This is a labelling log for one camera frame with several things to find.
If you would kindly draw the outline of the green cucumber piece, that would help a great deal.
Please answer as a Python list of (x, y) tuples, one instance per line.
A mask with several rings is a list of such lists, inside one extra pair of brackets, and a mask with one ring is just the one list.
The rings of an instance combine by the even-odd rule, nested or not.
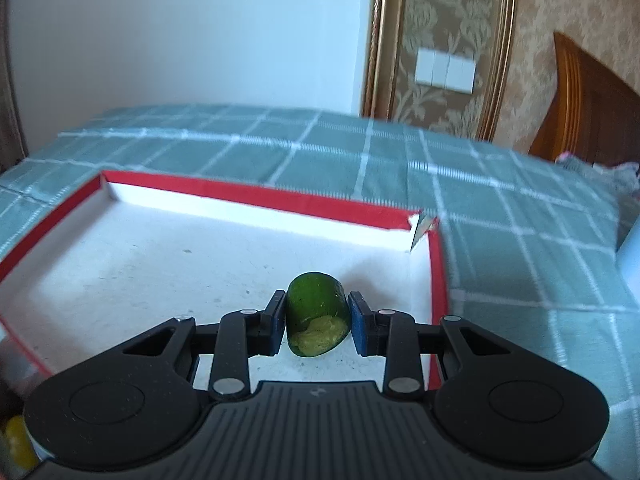
[(286, 291), (286, 336), (296, 356), (315, 358), (337, 347), (350, 331), (342, 284), (329, 274), (296, 276)]

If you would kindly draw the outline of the red shallow cardboard box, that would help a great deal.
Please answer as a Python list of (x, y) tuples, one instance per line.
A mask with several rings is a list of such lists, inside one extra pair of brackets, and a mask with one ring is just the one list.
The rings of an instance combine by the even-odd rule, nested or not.
[(104, 171), (17, 237), (1, 323), (55, 374), (171, 318), (215, 323), (319, 271), (374, 309), (448, 311), (438, 223), (411, 210)]

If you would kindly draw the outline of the green plaid bedsheet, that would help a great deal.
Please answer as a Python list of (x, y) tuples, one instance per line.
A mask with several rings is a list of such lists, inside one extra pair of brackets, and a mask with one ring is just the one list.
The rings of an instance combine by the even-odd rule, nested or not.
[(639, 307), (615, 264), (639, 205), (488, 143), (320, 110), (116, 108), (1, 176), (1, 248), (102, 169), (265, 184), (439, 221), (455, 314), (585, 376), (611, 420), (597, 455), (639, 474)]

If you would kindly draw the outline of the white electric kettle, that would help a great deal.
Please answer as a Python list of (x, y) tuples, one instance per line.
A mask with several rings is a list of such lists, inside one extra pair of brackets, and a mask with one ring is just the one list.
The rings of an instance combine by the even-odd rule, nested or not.
[(616, 266), (631, 295), (640, 302), (640, 218), (637, 218), (616, 252)]

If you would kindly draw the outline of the yellow green fruit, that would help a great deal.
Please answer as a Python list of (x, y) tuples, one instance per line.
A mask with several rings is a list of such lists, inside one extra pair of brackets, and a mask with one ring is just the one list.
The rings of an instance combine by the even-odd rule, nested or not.
[(30, 442), (22, 415), (10, 418), (1, 433), (9, 445), (9, 453), (16, 466), (32, 470), (39, 464), (39, 458)]

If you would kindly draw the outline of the brown curtain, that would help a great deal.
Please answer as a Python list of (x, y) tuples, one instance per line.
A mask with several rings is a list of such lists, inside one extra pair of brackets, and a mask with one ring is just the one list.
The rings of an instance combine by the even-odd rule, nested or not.
[(15, 104), (9, 49), (9, 1), (1, 0), (1, 172), (6, 172), (27, 156), (21, 119)]

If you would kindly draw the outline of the brown wooden headboard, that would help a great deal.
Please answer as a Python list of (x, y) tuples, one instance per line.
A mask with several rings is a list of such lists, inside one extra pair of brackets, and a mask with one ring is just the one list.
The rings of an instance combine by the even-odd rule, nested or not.
[(562, 32), (553, 34), (556, 90), (528, 154), (563, 153), (613, 167), (639, 160), (639, 95)]

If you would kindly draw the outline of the white wall switch panel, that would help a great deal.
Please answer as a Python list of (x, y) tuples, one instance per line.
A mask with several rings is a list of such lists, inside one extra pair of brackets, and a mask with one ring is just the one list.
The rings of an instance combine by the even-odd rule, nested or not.
[(476, 63), (448, 52), (420, 48), (413, 80), (433, 88), (472, 94)]

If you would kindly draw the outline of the gold ornate wall frame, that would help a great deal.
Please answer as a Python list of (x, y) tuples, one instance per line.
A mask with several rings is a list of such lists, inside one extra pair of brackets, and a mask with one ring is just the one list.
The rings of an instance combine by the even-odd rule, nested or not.
[[(481, 141), (495, 135), (516, 0), (370, 0), (360, 114)], [(464, 94), (413, 80), (420, 48), (476, 63)]]

